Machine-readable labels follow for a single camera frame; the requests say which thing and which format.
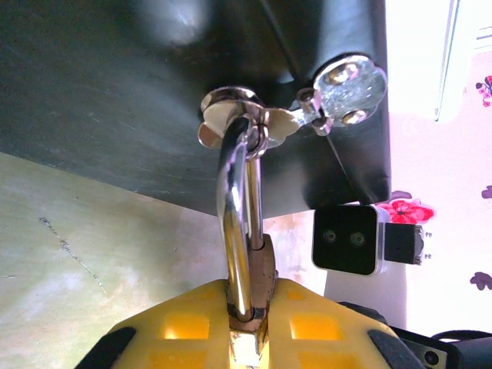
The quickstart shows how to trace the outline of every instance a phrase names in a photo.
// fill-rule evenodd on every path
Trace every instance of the yellow plastic object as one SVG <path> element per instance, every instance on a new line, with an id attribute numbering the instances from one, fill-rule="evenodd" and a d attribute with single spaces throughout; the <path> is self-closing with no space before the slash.
<path id="1" fill-rule="evenodd" d="M 136 335 L 117 369 L 238 369 L 230 358 L 226 281 L 214 281 L 122 321 Z M 369 330 L 384 324 L 278 279 L 268 314 L 264 369 L 389 368 Z"/>

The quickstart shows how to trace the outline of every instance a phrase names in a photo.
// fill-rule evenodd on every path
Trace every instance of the camera lens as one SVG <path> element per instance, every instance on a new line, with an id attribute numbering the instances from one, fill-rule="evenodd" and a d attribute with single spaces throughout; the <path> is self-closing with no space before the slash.
<path id="1" fill-rule="evenodd" d="M 323 234 L 323 238 L 328 244 L 333 244 L 337 239 L 337 235 L 335 234 L 335 232 L 329 229 L 328 231 L 325 231 L 325 233 Z"/>
<path id="2" fill-rule="evenodd" d="M 424 355 L 424 359 L 429 365 L 438 365 L 439 364 L 439 357 L 433 351 L 426 352 Z"/>
<path id="3" fill-rule="evenodd" d="M 351 243 L 354 246 L 360 247 L 363 244 L 365 244 L 365 242 L 366 242 L 366 237 L 362 233 L 357 232 L 351 235 Z"/>

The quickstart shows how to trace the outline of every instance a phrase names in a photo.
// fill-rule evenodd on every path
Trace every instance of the small camera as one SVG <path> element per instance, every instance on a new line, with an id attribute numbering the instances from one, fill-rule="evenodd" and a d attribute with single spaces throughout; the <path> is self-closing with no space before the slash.
<path id="1" fill-rule="evenodd" d="M 371 276 L 384 270 L 385 210 L 338 205 L 314 213 L 313 262 L 322 269 Z"/>

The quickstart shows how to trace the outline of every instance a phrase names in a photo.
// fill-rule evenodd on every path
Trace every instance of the black cable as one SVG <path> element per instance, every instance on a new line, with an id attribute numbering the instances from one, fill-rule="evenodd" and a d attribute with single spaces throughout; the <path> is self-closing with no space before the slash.
<path id="1" fill-rule="evenodd" d="M 432 336 L 435 340 L 448 339 L 456 341 L 467 341 L 486 337 L 492 337 L 492 334 L 482 331 L 446 331 Z"/>

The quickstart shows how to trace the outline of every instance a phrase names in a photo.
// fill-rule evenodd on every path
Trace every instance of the black camera face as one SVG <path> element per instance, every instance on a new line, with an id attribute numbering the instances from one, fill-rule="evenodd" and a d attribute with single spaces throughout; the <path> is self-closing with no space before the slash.
<path id="1" fill-rule="evenodd" d="M 378 267 L 377 211 L 334 206 L 314 213 L 313 262 L 323 269 L 371 275 Z"/>

